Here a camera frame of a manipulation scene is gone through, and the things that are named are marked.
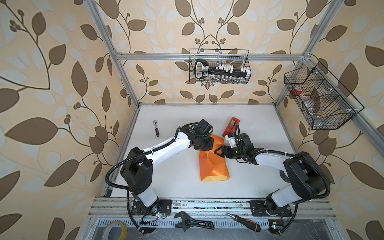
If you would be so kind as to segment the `red tape dispenser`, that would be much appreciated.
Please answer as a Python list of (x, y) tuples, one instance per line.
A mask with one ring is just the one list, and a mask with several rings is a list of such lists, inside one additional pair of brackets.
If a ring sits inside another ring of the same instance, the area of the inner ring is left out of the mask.
[(236, 130), (236, 126), (240, 123), (241, 121), (237, 118), (232, 117), (230, 120), (228, 126), (226, 127), (223, 137), (227, 136), (228, 134), (234, 134)]

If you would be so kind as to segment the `aluminium front rail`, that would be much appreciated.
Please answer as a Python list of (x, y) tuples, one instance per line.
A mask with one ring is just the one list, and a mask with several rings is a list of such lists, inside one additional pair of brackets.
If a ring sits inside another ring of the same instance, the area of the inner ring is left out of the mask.
[(141, 217), (147, 213), (161, 217), (173, 217), (183, 211), (196, 219), (226, 218), (228, 213), (242, 218), (289, 219), (298, 220), (335, 220), (336, 214), (327, 200), (311, 200), (299, 204), (297, 212), (290, 204), (282, 207), (275, 214), (268, 214), (262, 199), (209, 199), (209, 198), (173, 198), (160, 199), (158, 206), (147, 210), (142, 204), (130, 198), (131, 213)]

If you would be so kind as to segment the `black socket set holder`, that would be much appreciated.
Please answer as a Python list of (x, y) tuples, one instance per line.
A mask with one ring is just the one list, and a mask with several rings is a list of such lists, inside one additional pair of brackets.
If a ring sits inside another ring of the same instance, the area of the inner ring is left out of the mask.
[(224, 81), (246, 81), (252, 73), (248, 67), (241, 67), (239, 70), (235, 69), (233, 65), (223, 65), (221, 63), (211, 66), (206, 60), (199, 59), (195, 62), (192, 72), (196, 79), (203, 80), (209, 78), (210, 80), (224, 80)]

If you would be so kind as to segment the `black orange screwdriver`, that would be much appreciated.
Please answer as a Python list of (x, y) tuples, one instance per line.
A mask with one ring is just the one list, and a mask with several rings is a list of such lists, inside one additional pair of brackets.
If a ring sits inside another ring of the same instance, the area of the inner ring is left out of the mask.
[(254, 231), (254, 232), (260, 232), (261, 231), (261, 226), (251, 220), (244, 219), (239, 217), (238, 215), (232, 215), (230, 213), (227, 213), (229, 217), (231, 217), (234, 221), (244, 225), (247, 227), (249, 230)]

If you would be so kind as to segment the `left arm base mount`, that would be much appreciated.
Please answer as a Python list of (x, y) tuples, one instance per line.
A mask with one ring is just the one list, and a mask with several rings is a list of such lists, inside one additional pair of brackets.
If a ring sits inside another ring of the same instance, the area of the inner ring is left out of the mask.
[(131, 210), (134, 215), (138, 216), (152, 215), (166, 217), (171, 214), (172, 202), (170, 199), (157, 199), (152, 205), (147, 207), (142, 201), (134, 200)]

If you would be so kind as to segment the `black adjustable wrench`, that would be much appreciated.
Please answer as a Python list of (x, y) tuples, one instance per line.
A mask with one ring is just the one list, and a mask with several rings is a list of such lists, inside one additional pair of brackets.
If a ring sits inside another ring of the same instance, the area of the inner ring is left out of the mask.
[(174, 219), (181, 219), (180, 223), (175, 224), (176, 228), (183, 229), (186, 232), (191, 227), (198, 227), (208, 230), (214, 230), (214, 223), (211, 221), (195, 220), (191, 218), (186, 212), (181, 211), (174, 216)]

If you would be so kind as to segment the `yellow orange wrapping paper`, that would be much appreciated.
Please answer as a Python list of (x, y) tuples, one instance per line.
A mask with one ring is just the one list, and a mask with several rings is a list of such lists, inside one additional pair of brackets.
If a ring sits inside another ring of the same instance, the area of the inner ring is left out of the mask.
[(221, 182), (228, 181), (230, 174), (225, 158), (222, 158), (214, 153), (219, 147), (224, 144), (224, 139), (213, 135), (214, 145), (210, 151), (200, 151), (200, 177), (202, 182)]

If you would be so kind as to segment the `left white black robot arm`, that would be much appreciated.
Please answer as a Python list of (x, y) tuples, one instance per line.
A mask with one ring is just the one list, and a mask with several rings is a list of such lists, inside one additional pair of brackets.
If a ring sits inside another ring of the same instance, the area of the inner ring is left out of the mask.
[(168, 158), (189, 148), (197, 151), (212, 150), (212, 133), (213, 126), (206, 120), (178, 127), (173, 137), (156, 146), (143, 150), (137, 147), (131, 149), (124, 160), (112, 166), (106, 173), (105, 182), (112, 188), (126, 190), (135, 200), (151, 209), (159, 201), (151, 187), (154, 169)]

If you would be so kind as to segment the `small red-handled ratchet wrench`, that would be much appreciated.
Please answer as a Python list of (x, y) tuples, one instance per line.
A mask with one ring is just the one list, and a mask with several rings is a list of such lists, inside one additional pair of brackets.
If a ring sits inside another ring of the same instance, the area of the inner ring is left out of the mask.
[(155, 126), (155, 133), (156, 133), (156, 136), (159, 137), (160, 136), (160, 133), (159, 133), (159, 129), (158, 129), (158, 121), (157, 120), (153, 120), (153, 124)]

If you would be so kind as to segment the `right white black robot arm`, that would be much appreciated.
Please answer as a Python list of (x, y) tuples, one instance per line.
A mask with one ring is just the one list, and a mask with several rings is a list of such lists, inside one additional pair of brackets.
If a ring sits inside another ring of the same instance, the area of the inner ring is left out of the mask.
[(331, 193), (330, 180), (307, 152), (289, 154), (277, 150), (255, 148), (247, 134), (228, 138), (229, 145), (213, 147), (222, 158), (242, 160), (243, 163), (278, 169), (289, 179), (289, 184), (266, 197), (271, 206), (282, 208), (312, 199), (326, 198)]

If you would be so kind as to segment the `clear packing tape roll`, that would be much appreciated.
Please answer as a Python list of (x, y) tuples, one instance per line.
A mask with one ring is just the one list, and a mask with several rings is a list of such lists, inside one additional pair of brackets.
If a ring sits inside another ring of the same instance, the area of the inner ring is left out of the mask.
[(120, 221), (114, 221), (105, 227), (101, 239), (110, 240), (110, 234), (115, 231), (118, 231), (119, 235), (116, 238), (112, 238), (112, 240), (124, 240), (127, 237), (127, 225)]

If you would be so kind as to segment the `red cap in basket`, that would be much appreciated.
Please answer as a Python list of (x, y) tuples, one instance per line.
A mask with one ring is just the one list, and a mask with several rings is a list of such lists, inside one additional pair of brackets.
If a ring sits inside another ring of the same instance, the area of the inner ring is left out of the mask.
[(300, 87), (300, 86), (294, 86), (293, 87), (293, 95), (299, 96), (299, 95), (302, 94), (302, 92), (303, 92), (303, 88), (302, 87)]

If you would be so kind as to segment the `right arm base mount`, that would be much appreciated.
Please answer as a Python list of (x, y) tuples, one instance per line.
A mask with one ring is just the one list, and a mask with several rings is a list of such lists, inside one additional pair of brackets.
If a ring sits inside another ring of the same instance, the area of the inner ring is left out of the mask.
[(290, 205), (279, 207), (269, 194), (265, 200), (249, 201), (253, 217), (292, 217)]

